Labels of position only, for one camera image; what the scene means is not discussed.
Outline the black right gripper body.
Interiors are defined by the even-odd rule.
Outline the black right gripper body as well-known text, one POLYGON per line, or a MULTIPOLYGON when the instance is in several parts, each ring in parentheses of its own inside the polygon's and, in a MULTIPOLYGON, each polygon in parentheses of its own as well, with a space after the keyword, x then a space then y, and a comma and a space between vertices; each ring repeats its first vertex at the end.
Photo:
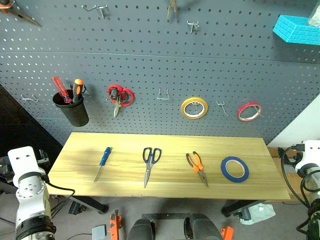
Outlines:
POLYGON ((294 161, 290 161, 288 156, 287 156, 287 154, 286 154, 285 164, 288 165, 288 166, 294 166, 295 167, 303 158, 304 144, 292 145, 292 146, 288 147, 285 150, 285 153, 287 153, 289 150, 296 151, 297 153, 292 158, 294 161))

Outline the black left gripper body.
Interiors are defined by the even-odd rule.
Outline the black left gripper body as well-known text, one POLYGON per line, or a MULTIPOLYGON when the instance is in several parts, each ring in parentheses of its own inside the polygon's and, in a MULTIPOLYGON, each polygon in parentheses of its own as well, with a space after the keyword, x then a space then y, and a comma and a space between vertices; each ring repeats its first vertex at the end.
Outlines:
POLYGON ((47 164, 50 162, 48 154, 43 149, 39 150, 39 156, 40 159, 37 160, 38 164, 47 164))

